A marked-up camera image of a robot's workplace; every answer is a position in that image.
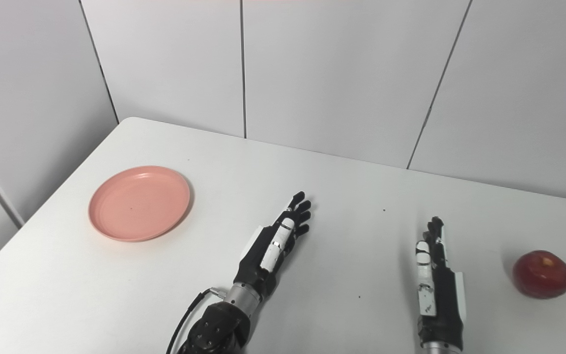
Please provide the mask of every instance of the robotic hand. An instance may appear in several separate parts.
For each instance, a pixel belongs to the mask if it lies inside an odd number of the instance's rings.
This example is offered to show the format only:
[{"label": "robotic hand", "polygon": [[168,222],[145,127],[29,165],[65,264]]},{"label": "robotic hand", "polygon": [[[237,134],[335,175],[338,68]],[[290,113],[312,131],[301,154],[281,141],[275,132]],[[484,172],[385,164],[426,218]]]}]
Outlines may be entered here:
[{"label": "robotic hand", "polygon": [[[240,261],[233,287],[222,302],[206,308],[202,318],[191,327],[179,354],[236,354],[245,346],[250,334],[250,316],[274,291],[277,272],[296,239],[310,229],[303,223],[311,217],[311,203],[304,199],[304,192],[297,193],[274,224],[258,227],[254,243]],[[198,302],[196,298],[190,309]]]},{"label": "robotic hand", "polygon": [[447,260],[443,222],[433,217],[416,243],[418,267],[418,336],[427,354],[461,354],[466,318],[464,278]]}]

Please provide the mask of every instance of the pink plate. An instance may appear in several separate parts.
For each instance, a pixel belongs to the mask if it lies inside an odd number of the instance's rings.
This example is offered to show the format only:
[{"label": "pink plate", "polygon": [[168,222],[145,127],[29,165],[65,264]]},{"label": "pink plate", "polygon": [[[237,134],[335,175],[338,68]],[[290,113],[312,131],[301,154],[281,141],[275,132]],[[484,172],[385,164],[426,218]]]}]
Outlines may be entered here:
[{"label": "pink plate", "polygon": [[90,199],[88,216],[104,235],[129,242],[163,235],[189,205],[189,185],[176,171],[140,166],[104,182]]}]

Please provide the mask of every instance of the cable connector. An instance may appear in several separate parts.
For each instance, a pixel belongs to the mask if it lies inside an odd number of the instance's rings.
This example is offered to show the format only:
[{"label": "cable connector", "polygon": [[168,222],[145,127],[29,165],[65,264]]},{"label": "cable connector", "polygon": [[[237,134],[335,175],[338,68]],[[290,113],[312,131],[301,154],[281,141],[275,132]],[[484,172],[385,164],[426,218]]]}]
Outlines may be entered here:
[{"label": "cable connector", "polygon": [[224,298],[226,297],[226,295],[228,294],[227,291],[223,291],[222,289],[218,289],[218,288],[209,288],[209,291],[217,296],[218,298],[221,298],[222,300],[224,300]]}]

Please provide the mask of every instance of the white table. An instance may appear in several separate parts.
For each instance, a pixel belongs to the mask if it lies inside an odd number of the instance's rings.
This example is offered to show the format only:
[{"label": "white table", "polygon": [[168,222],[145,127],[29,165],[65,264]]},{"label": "white table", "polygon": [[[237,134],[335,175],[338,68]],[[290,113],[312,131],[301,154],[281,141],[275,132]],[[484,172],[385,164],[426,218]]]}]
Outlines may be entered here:
[{"label": "white table", "polygon": [[[150,164],[190,181],[187,218],[146,242],[99,235],[92,193]],[[299,190],[312,229],[248,354],[416,352],[414,246],[434,215],[465,271],[465,352],[566,352],[566,295],[533,300],[508,278],[533,249],[566,260],[565,199],[129,118],[0,252],[0,354],[163,353],[193,297],[231,285],[254,228]]]}]

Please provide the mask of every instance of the apple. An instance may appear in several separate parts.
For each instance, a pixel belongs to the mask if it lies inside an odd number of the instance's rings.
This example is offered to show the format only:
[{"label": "apple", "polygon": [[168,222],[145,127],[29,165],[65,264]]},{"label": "apple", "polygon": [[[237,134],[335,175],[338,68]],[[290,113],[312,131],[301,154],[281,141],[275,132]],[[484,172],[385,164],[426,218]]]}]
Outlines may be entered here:
[{"label": "apple", "polygon": [[514,286],[535,298],[553,298],[566,293],[566,263],[551,252],[526,253],[512,267]]}]

